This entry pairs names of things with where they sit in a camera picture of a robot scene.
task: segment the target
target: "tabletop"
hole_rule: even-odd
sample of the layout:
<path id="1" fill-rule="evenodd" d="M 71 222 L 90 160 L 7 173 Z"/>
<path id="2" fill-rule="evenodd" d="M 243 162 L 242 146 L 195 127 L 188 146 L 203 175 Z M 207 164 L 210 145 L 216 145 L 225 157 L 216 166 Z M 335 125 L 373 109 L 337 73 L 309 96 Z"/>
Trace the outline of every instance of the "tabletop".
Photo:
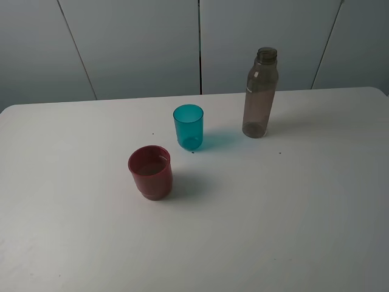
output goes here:
<path id="1" fill-rule="evenodd" d="M 180 148 L 173 110 L 204 110 Z M 0 291 L 389 291 L 389 98 L 277 92 L 268 132 L 244 94 L 16 105 L 0 114 Z M 127 167 L 160 145 L 173 191 Z"/>

